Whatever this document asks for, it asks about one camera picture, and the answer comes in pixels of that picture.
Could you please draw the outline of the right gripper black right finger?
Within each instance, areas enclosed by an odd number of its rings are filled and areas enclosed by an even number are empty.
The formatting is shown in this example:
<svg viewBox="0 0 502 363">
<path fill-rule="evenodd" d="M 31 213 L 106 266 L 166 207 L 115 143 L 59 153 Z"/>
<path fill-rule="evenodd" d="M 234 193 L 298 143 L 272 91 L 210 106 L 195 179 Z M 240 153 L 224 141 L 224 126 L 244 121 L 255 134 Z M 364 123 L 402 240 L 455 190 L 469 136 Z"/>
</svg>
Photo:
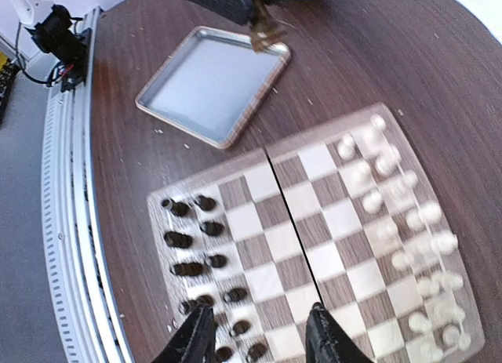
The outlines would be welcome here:
<svg viewBox="0 0 502 363">
<path fill-rule="evenodd" d="M 314 303 L 306 324 L 306 362 L 372 363 L 325 306 Z"/>
</svg>

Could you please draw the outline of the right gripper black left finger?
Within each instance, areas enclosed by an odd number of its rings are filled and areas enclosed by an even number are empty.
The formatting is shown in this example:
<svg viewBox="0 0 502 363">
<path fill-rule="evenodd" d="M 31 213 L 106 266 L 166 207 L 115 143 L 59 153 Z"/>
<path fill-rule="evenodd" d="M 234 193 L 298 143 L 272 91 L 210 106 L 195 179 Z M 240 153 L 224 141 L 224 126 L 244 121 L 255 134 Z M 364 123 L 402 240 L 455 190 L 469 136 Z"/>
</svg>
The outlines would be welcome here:
<svg viewBox="0 0 502 363">
<path fill-rule="evenodd" d="M 215 362 L 216 329 L 213 309 L 196 306 L 153 363 Z"/>
</svg>

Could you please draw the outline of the black pawn file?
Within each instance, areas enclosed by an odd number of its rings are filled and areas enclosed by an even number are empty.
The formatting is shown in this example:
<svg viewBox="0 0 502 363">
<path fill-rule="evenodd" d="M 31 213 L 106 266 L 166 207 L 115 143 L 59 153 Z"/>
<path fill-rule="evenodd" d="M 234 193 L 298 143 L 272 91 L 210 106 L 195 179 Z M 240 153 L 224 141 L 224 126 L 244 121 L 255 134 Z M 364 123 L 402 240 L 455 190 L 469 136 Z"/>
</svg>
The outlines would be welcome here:
<svg viewBox="0 0 502 363">
<path fill-rule="evenodd" d="M 247 289 L 243 287 L 235 287 L 223 294 L 223 301 L 225 303 L 238 303 L 243 301 L 247 296 Z"/>
<path fill-rule="evenodd" d="M 246 352 L 246 362 L 256 363 L 267 353 L 267 346 L 263 343 L 254 343 Z"/>
<path fill-rule="evenodd" d="M 246 334 L 251 328 L 251 324 L 247 320 L 239 320 L 235 322 L 230 330 L 229 336 L 232 338 L 237 338 L 240 335 Z"/>
<path fill-rule="evenodd" d="M 223 233 L 224 225 L 218 221 L 204 221 L 199 224 L 199 229 L 210 237 L 217 237 Z"/>
<path fill-rule="evenodd" d="M 222 254 L 214 254 L 205 258 L 205 264 L 213 269 L 220 269 L 227 265 L 227 257 Z"/>
</svg>

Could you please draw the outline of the black knight piece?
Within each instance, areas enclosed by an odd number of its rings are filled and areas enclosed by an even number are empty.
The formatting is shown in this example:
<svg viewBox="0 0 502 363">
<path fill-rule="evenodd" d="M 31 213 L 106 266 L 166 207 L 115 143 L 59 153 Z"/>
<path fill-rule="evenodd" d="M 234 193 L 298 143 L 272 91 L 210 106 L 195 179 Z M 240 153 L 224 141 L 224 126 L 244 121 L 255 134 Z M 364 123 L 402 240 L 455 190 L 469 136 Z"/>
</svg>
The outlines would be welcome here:
<svg viewBox="0 0 502 363">
<path fill-rule="evenodd" d="M 166 231 L 163 238 L 166 245 L 170 248 L 189 249 L 193 244 L 192 236 L 176 231 Z"/>
</svg>

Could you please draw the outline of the wooden chess board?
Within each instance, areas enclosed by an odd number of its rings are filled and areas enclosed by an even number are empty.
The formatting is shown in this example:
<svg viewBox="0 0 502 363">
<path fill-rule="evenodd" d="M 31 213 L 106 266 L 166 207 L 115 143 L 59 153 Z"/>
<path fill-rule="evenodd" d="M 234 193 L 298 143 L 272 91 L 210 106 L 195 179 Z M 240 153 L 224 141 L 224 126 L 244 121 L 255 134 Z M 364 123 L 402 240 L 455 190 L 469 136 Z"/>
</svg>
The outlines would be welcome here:
<svg viewBox="0 0 502 363">
<path fill-rule="evenodd" d="M 216 207 L 203 212 L 198 194 Z M 161 206 L 190 206 L 176 217 Z M 465 362 L 485 336 L 457 236 L 404 132 L 382 103 L 224 162 L 147 199 L 175 326 L 181 300 L 214 298 L 216 349 L 246 362 L 303 362 L 309 311 L 322 303 L 373 362 Z M 217 237 L 199 224 L 218 221 Z M 163 235 L 192 236 L 189 249 Z M 205 258 L 227 257 L 213 269 Z M 200 262 L 207 272 L 177 277 L 175 263 Z M 247 289 L 238 303 L 223 294 Z M 231 326 L 251 328 L 237 338 Z"/>
</svg>

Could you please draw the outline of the black chess piece corner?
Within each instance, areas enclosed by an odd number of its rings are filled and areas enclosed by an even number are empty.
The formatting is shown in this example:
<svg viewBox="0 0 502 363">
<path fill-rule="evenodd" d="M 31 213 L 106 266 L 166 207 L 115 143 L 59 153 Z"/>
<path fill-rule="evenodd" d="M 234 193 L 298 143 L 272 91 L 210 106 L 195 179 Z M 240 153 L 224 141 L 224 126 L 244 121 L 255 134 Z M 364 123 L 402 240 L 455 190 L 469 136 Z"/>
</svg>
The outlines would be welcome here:
<svg viewBox="0 0 502 363">
<path fill-rule="evenodd" d="M 181 201 L 174 201 L 172 198 L 162 200 L 161 206 L 176 217 L 185 217 L 190 211 L 190 206 L 188 204 Z"/>
</svg>

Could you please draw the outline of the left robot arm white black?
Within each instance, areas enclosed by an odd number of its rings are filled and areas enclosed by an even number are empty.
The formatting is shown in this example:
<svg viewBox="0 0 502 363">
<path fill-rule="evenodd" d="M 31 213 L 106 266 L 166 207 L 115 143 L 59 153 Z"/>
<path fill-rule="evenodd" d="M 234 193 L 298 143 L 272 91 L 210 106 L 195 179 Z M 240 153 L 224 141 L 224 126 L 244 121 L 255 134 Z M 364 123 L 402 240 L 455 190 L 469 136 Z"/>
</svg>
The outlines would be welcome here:
<svg viewBox="0 0 502 363">
<path fill-rule="evenodd" d="M 19 17 L 18 28 L 24 28 L 43 52 L 54 55 L 64 67 L 62 73 L 51 71 L 45 81 L 27 76 L 40 85 L 63 82 L 64 93 L 86 80 L 89 45 L 82 34 L 70 30 L 77 17 L 66 7 L 52 0 L 9 0 Z M 250 41 L 255 52 L 263 52 L 280 42 L 284 30 L 267 11 L 269 5 L 281 5 L 287 0 L 186 0 L 222 16 L 231 22 L 250 27 Z"/>
</svg>

